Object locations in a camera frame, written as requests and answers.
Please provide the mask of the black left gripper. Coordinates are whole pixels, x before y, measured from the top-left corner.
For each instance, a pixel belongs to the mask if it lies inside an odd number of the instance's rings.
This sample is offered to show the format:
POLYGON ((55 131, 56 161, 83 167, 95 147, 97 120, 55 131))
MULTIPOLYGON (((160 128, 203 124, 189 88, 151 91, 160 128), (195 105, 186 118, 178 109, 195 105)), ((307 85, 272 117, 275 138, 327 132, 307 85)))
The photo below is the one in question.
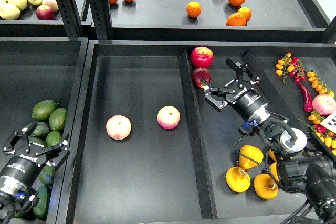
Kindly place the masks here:
POLYGON ((58 170, 69 156, 69 133, 57 145, 29 145, 28 138, 36 127, 37 122, 33 122, 20 132, 13 131, 4 143, 3 153, 14 156, 1 171, 1 189, 29 189, 45 166, 58 170), (15 147, 17 143, 23 151, 15 147))

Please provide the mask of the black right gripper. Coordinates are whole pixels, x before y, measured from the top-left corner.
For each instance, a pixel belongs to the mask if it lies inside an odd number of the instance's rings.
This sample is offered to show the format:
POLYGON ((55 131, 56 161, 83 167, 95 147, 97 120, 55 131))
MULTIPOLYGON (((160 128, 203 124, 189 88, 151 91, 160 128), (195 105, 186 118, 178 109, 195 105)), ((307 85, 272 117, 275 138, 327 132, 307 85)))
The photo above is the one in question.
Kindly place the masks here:
POLYGON ((233 62, 229 58, 226 64, 236 72, 236 78, 221 88, 213 87, 201 78, 205 101, 218 112, 230 105, 246 122, 263 122, 270 118, 270 112, 266 110, 267 99, 254 88, 261 78, 254 77, 249 64, 233 62))

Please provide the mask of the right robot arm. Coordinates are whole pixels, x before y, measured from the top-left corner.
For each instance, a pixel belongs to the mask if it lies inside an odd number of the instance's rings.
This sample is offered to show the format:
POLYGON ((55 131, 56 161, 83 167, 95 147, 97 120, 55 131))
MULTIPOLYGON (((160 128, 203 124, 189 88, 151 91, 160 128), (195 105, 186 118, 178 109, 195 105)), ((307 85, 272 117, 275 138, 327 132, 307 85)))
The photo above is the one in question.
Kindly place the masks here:
POLYGON ((287 193, 303 193, 306 205, 315 210, 317 220, 304 217, 296 211, 289 223, 335 223, 335 164, 323 154, 314 153, 298 157, 308 144, 308 137, 297 128, 290 127, 287 117, 267 110, 268 100, 255 89, 260 78, 255 76, 250 64, 226 60, 236 73, 235 79, 224 87, 217 88, 203 77, 200 78, 204 98, 218 112, 230 105, 244 120, 238 129, 240 143, 248 136, 258 135, 277 160, 276 170, 263 164, 264 158, 245 154, 235 149, 240 157, 263 169, 263 173, 274 181, 275 187, 287 193))

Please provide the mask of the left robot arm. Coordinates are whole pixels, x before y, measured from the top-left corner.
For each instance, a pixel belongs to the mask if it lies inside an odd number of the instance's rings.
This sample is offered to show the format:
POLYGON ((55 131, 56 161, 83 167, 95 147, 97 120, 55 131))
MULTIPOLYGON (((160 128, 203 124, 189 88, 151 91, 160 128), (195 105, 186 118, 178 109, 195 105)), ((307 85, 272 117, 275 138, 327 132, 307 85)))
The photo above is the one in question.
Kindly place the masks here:
POLYGON ((1 170, 1 223, 9 223, 16 214, 35 207, 39 197, 32 185, 38 175, 45 166, 58 170, 69 156, 69 134, 50 147, 30 143, 29 136, 37 126, 33 122, 21 131, 14 131, 2 146, 2 152, 11 158, 1 170))

